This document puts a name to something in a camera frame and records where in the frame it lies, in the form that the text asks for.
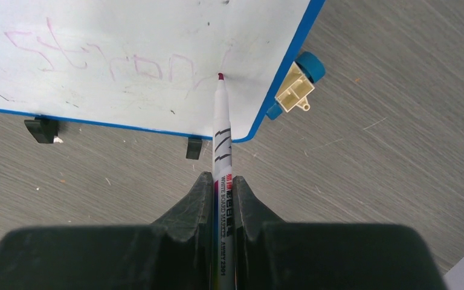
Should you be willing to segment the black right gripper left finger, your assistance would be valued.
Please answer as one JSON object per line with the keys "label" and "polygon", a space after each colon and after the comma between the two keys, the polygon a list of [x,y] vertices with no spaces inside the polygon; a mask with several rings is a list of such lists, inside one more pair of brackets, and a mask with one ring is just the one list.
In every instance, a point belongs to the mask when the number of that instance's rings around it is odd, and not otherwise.
{"label": "black right gripper left finger", "polygon": [[213,178],[151,224],[24,227],[0,241],[0,289],[208,289]]}

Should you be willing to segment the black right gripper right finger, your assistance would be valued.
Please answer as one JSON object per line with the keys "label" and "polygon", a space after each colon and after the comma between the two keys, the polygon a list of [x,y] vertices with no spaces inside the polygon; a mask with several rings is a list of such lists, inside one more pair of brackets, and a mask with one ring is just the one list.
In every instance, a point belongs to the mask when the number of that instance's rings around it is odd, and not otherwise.
{"label": "black right gripper right finger", "polygon": [[445,289],[420,234],[404,225],[286,222],[233,181],[239,289]]}

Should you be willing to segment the pink whiteboard marker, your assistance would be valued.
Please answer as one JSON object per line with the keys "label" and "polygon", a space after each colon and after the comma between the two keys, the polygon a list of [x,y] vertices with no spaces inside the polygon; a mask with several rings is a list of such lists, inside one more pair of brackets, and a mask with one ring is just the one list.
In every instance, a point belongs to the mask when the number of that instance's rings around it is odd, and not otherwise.
{"label": "pink whiteboard marker", "polygon": [[213,257],[211,289],[236,289],[231,123],[224,75],[218,73],[213,112]]}

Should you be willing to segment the blue framed whiteboard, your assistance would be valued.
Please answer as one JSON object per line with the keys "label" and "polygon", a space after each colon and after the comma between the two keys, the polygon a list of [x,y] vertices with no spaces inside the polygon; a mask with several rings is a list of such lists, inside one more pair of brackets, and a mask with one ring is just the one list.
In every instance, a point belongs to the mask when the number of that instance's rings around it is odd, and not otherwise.
{"label": "blue framed whiteboard", "polygon": [[251,140],[323,1],[0,1],[0,113],[38,143],[61,122],[213,135],[218,73],[231,138]]}

